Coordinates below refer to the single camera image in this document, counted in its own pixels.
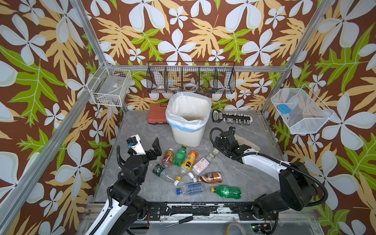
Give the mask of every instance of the white wire basket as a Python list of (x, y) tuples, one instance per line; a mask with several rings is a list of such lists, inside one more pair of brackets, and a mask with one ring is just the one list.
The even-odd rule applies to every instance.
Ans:
[(90, 94), (97, 105), (118, 106), (123, 105), (126, 91), (132, 80), (130, 71), (121, 68), (107, 67), (97, 76)]
[(317, 133), (334, 114), (307, 86), (281, 89), (271, 101), (291, 134)]

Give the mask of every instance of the trash bag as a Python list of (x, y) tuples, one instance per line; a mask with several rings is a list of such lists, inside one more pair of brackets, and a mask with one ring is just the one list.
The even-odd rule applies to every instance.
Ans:
[(168, 102), (166, 120), (172, 128), (192, 133), (205, 127), (210, 111), (210, 98), (192, 92), (177, 92)]

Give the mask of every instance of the white trash can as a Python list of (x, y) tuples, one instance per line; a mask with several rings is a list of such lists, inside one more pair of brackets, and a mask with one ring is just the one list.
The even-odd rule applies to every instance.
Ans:
[(169, 100), (166, 120), (174, 139), (190, 147), (200, 145), (205, 125), (209, 120), (211, 100), (192, 92), (178, 92)]

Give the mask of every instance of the green plastic bottle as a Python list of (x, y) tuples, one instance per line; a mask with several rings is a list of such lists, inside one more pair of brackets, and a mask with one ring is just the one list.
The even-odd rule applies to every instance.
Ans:
[(173, 164), (175, 166), (179, 167), (183, 163), (185, 155), (187, 154), (186, 149), (187, 149), (187, 146), (183, 144), (183, 146), (177, 151), (174, 157), (174, 161), (173, 161)]
[(221, 197), (225, 198), (233, 198), (233, 199), (240, 199), (240, 188), (238, 187), (231, 187), (226, 185), (221, 185), (216, 188), (211, 188), (212, 193), (216, 193)]

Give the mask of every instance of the wall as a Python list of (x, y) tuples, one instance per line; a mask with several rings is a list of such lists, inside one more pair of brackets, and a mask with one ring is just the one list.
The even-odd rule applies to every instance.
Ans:
[[(0, 14), (3, 203), (59, 128), (98, 64), (67, 0), (0, 1)], [(86, 105), (7, 234), (76, 232), (120, 120), (116, 108)]]
[(273, 106), (267, 113), (289, 161), (304, 162), (324, 182), (329, 198), (315, 209), (330, 235), (376, 231), (375, 6), (335, 2), (284, 83), (310, 86), (335, 111), (317, 134), (291, 135)]
[[(83, 4), (107, 61), (121, 65), (147, 61), (176, 64), (172, 62), (176, 60), (282, 65), (317, 7), (311, 0), (154, 0), (147, 4), (141, 0), (93, 0)], [(145, 75), (138, 72), (132, 76), (134, 85), (126, 97), (129, 109), (147, 109), (170, 98), (169, 94), (149, 94)], [(208, 96), (213, 107), (260, 109), (277, 76), (237, 74), (235, 94)]]

